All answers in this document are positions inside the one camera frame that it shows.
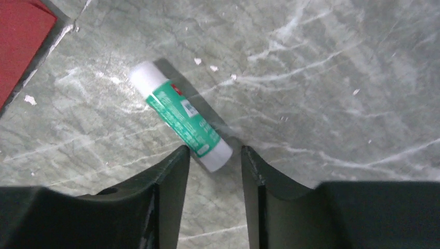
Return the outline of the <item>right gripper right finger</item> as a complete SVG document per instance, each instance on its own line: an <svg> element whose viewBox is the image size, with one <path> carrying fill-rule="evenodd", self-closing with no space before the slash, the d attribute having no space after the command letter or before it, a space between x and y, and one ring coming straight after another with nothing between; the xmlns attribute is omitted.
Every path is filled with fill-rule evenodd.
<svg viewBox="0 0 440 249"><path fill-rule="evenodd" d="M439 248L439 183L328 181L308 188L241 149L250 248Z"/></svg>

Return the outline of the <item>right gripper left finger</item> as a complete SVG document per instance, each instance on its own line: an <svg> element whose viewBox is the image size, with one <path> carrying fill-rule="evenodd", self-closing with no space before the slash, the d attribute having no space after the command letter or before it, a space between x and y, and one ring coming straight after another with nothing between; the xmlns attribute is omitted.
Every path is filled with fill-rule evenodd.
<svg viewBox="0 0 440 249"><path fill-rule="evenodd" d="M1 248L176 248L190 165L182 145L96 195L1 188Z"/></svg>

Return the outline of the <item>green glue stick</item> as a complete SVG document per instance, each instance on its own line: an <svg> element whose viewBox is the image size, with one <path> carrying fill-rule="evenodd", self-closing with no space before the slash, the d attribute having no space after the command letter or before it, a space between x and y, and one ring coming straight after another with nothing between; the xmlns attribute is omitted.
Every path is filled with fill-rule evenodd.
<svg viewBox="0 0 440 249"><path fill-rule="evenodd" d="M215 172L227 163L232 148L153 62L136 65L129 80L208 171Z"/></svg>

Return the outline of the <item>red envelope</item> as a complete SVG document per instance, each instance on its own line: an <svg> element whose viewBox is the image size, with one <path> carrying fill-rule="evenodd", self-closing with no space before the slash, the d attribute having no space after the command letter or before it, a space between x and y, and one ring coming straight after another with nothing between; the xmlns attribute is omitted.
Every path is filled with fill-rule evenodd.
<svg viewBox="0 0 440 249"><path fill-rule="evenodd" d="M56 21L42 1L1 1L1 107Z"/></svg>

